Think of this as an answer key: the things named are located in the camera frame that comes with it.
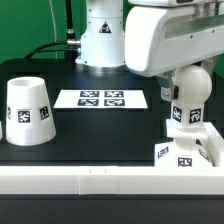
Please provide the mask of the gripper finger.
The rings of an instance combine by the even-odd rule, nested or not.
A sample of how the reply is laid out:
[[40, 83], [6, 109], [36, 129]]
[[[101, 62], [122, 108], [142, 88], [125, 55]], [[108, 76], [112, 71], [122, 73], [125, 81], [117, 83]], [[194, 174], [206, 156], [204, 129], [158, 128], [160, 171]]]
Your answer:
[[203, 68], [209, 74], [209, 76], [212, 76], [215, 65], [216, 65], [216, 58], [211, 57], [203, 60], [201, 62], [200, 67]]
[[174, 99], [175, 85], [173, 83], [174, 72], [168, 71], [157, 75], [157, 81], [161, 88], [161, 98], [165, 101]]

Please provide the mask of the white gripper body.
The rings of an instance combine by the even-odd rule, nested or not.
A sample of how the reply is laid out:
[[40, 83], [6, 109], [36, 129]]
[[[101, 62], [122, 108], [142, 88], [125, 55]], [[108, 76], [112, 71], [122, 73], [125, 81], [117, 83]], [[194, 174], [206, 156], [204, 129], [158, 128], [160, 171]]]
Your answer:
[[224, 13], [194, 16], [192, 6], [135, 6], [126, 19], [125, 62], [150, 77], [224, 53]]

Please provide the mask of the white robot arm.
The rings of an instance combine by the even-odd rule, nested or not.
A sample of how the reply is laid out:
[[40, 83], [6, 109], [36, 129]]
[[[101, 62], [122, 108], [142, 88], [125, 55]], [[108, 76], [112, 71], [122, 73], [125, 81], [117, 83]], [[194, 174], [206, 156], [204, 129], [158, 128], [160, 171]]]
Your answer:
[[164, 81], [161, 97], [171, 101], [174, 71], [194, 63], [211, 70], [224, 54], [224, 0], [86, 0], [87, 29], [81, 36], [86, 69], [126, 66], [131, 72]]

